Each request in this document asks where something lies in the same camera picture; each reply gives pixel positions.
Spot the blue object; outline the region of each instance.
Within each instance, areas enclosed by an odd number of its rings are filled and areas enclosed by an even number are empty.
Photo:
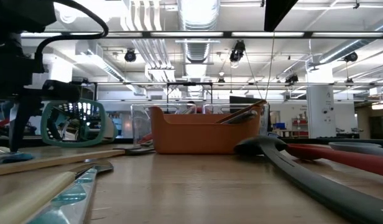
[[[12,162],[23,162],[34,159],[34,156],[31,154],[15,152],[0,155],[0,164],[7,164]]]
[[[277,129],[285,129],[285,123],[275,123],[273,126]]]

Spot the white column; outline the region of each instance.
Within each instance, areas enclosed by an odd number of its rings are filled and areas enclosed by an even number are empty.
[[[307,72],[307,82],[333,83],[331,65],[317,66]],[[309,138],[335,137],[334,93],[332,86],[309,86],[307,89]]]

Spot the red handle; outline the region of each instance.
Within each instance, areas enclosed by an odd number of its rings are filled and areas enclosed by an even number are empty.
[[[289,144],[288,147],[298,154],[306,156],[320,156],[340,164],[362,169],[375,174],[383,175],[383,157],[360,154],[356,152],[334,151],[327,147],[303,144]]]

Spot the wooden table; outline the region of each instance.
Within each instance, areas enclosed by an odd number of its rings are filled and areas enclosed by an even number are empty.
[[[110,150],[40,147],[41,157]],[[264,158],[170,156],[113,157],[114,172],[98,177],[88,223],[347,223],[291,185]],[[383,177],[319,160],[304,167],[383,199]],[[79,164],[0,176],[0,195]]]

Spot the fluorescent light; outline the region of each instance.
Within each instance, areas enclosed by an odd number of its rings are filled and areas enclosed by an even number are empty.
[[[232,83],[212,83],[212,85],[248,85],[248,83],[236,83],[236,82],[232,82]]]
[[[383,110],[383,104],[380,103],[380,104],[374,104],[371,106],[371,109],[373,110]]]
[[[132,82],[132,85],[167,85],[166,83],[163,82]]]
[[[152,32],[152,37],[221,37],[223,32]]]
[[[322,11],[334,9],[352,9],[354,6],[324,6],[324,7],[298,7],[294,6],[291,10]]]
[[[383,37],[383,32],[314,32],[312,37]]]
[[[100,34],[99,32],[72,32],[71,35],[93,35]]]
[[[121,100],[98,100],[101,102],[120,102]]]
[[[102,83],[98,83],[98,85],[123,85],[123,83],[122,82],[119,82],[119,83],[102,82]]]
[[[232,32],[232,37],[273,37],[272,32]],[[304,32],[274,32],[275,37],[301,37]]]
[[[177,44],[210,44],[210,43],[220,43],[220,40],[175,40]]]
[[[142,37],[141,32],[120,32],[120,33],[109,33],[107,37]]]
[[[42,32],[42,33],[29,33],[29,32],[24,32],[21,34],[21,37],[54,37],[57,35],[61,35],[61,33],[58,32],[53,32],[53,33],[48,33],[48,32]]]

